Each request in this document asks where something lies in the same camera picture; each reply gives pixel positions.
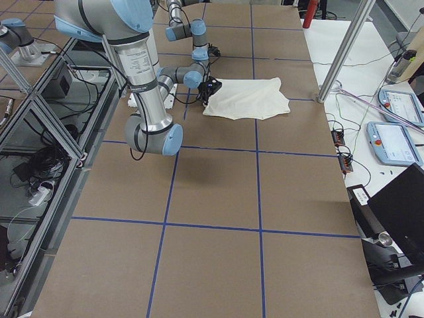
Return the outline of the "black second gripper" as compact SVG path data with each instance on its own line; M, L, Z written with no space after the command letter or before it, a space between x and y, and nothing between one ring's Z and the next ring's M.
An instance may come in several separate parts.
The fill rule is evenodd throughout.
M217 46L214 46L212 44L209 44L207 47L207 53L208 53L208 57L212 58L220 58L221 57L221 51L218 49Z

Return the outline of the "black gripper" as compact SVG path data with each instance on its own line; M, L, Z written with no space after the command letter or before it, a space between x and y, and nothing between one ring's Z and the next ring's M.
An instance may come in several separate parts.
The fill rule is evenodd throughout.
M222 88L222 82L209 76L205 81L201 82L198 86L197 99L202 101L204 107L208 106L209 98L217 93Z

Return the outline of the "second grey blue robot arm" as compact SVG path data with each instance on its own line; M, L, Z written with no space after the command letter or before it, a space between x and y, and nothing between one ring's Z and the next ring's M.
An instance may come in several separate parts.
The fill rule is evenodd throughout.
M184 7L203 3L203 1L166 1L169 23L166 28L166 37L170 42L186 38L192 39L193 51L191 57L197 61L206 61L211 56L219 58L220 50L207 39L207 27L203 19L190 21Z

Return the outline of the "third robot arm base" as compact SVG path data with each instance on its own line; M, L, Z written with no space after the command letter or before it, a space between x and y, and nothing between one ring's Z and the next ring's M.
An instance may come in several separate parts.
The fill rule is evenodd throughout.
M26 24L18 18L1 21L1 49L6 54L17 49L11 58L17 66L41 67L48 57L42 53Z

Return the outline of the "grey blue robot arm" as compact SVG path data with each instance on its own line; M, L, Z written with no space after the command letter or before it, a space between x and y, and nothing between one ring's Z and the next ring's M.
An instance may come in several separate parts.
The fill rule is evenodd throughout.
M184 23L182 9L192 1L167 1L170 41L191 38L192 62L189 66L159 68L154 64L156 47L149 42L153 11L149 1L56 1L56 28L73 38L88 42L106 40L117 53L138 111L125 126L128 145L141 153L173 156L183 140L183 128L166 112L164 101L177 83L198 90L207 104L222 84L211 76L209 57L220 57L217 47L207 40L202 19Z

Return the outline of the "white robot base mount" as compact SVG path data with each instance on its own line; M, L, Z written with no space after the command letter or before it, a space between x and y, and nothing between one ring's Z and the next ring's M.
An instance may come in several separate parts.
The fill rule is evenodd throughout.
M167 95L165 94L165 91L161 91L162 97L163 99L163 104L164 104L164 108L165 109L172 109L174 106L174 101L176 100L175 94L177 91L178 85L174 84L172 86L172 88L170 88L170 91ZM140 94L140 100L141 101L145 101L145 102L155 102L157 101L157 98L155 96L155 94L153 93L141 93ZM130 94L129 100L128 100L128 106L129 107L134 107L137 108L138 104L137 104L137 98L134 96L133 93Z

